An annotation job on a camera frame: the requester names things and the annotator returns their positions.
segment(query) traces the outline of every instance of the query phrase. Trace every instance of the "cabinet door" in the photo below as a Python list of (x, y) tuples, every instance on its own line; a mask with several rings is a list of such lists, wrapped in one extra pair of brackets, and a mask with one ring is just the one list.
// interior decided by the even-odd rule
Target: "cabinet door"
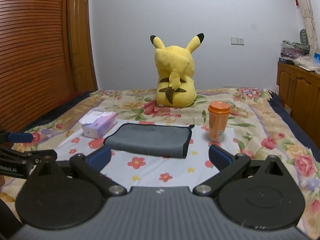
[(308, 134), (311, 134), (309, 120), (312, 112), (313, 88), (316, 79), (307, 73), (294, 71), (292, 82), (291, 117)]
[(312, 96), (312, 114), (309, 120), (309, 126), (311, 127), (310, 137), (320, 149), (320, 80), (316, 79), (312, 90), (314, 92)]
[(277, 85), (279, 86), (279, 96), (285, 103), (292, 108), (290, 93), (292, 85), (293, 69), (285, 64), (278, 64)]

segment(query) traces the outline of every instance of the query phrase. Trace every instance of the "folded cloth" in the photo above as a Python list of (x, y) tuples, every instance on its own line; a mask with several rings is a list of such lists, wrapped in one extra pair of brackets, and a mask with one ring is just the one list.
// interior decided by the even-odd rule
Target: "folded cloth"
[(125, 123), (104, 144), (135, 154), (186, 158), (193, 127)]

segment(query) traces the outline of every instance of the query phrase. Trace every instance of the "tissue box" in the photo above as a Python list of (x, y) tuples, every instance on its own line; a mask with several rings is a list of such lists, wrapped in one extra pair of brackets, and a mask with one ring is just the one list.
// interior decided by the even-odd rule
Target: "tissue box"
[(112, 112), (110, 115), (99, 117), (91, 124), (83, 124), (84, 136), (101, 139), (116, 124), (116, 117), (117, 114)]

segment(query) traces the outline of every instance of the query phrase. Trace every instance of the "black ear tip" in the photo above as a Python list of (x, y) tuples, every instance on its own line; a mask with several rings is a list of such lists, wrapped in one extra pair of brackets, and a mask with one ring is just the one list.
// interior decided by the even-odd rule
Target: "black ear tip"
[(200, 40), (200, 43), (202, 43), (202, 41), (204, 39), (204, 34), (203, 33), (199, 33), (197, 36), (198, 36), (198, 38)]
[(154, 36), (154, 35), (151, 35), (151, 36), (150, 36), (150, 40), (151, 40), (151, 43), (152, 43), (152, 44), (153, 44), (153, 40), (155, 39), (155, 37), (156, 37), (156, 36)]

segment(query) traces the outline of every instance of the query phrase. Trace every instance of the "plastic cup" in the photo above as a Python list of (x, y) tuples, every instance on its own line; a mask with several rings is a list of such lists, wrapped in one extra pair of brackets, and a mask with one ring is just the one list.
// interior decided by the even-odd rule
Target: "plastic cup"
[(209, 137), (216, 142), (223, 139), (228, 117), (231, 113), (230, 105), (225, 102), (212, 101), (209, 111)]

